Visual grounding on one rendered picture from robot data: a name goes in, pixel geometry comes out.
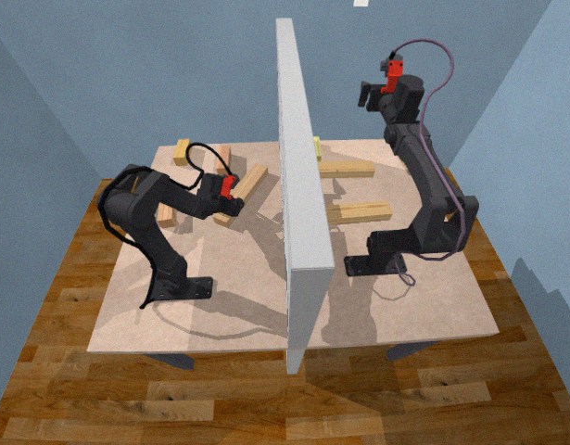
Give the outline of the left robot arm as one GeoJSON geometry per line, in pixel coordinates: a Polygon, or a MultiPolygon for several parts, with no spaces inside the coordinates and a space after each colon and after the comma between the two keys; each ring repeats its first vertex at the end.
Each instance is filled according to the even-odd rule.
{"type": "Polygon", "coordinates": [[[141,171],[127,175],[108,192],[103,190],[97,198],[96,206],[100,206],[108,219],[120,226],[156,264],[157,274],[150,300],[211,298],[212,277],[187,277],[187,261],[171,247],[154,217],[159,203],[200,220],[219,212],[222,203],[217,196],[221,195],[226,175],[211,176],[207,173],[202,176],[196,195],[170,182],[166,173],[141,171]],[[134,190],[142,185],[131,193],[134,183],[134,190]]]}

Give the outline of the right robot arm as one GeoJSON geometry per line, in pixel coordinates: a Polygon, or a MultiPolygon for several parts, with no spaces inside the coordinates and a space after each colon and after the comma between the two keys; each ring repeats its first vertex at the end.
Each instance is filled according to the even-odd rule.
{"type": "Polygon", "coordinates": [[[423,84],[424,81],[417,76],[400,75],[391,104],[383,112],[386,122],[384,139],[390,145],[394,156],[399,156],[408,168],[419,191],[422,207],[408,228],[371,232],[366,244],[369,255],[344,258],[347,276],[398,273],[394,264],[394,254],[397,252],[391,249],[404,249],[402,251],[418,255],[452,252],[456,248],[460,252],[466,246],[479,202],[475,196],[465,196],[449,178],[437,158],[430,139],[431,134],[424,124],[422,134],[433,159],[420,138],[420,121],[416,119],[424,95],[423,84]],[[462,222],[459,209],[452,200],[455,197],[464,210],[466,231],[459,247],[462,222]],[[455,212],[447,222],[444,222],[445,212],[455,212]]]}

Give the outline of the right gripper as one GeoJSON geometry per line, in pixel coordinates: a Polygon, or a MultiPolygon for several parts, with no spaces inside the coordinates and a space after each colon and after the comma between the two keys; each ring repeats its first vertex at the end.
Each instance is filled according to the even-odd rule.
{"type": "Polygon", "coordinates": [[[382,116],[385,108],[391,103],[397,79],[402,75],[403,61],[390,60],[388,62],[387,84],[369,84],[361,82],[361,94],[358,107],[365,107],[365,103],[370,93],[369,101],[366,105],[368,112],[380,111],[382,116]]]}

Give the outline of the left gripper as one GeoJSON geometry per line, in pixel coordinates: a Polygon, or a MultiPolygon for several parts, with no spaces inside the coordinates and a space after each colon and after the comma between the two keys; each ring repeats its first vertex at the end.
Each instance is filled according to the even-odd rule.
{"type": "Polygon", "coordinates": [[[245,205],[242,198],[240,197],[234,198],[234,196],[230,195],[231,187],[234,181],[235,177],[227,175],[223,180],[221,195],[217,196],[222,203],[222,207],[219,212],[224,213],[231,217],[237,217],[240,210],[245,205]]]}

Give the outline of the grey panel wall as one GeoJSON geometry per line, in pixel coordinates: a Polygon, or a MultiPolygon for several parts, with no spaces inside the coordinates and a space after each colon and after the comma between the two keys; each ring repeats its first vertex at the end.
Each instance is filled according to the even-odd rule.
{"type": "Polygon", "coordinates": [[[292,19],[276,19],[276,32],[287,342],[307,348],[336,266],[292,19]]]}

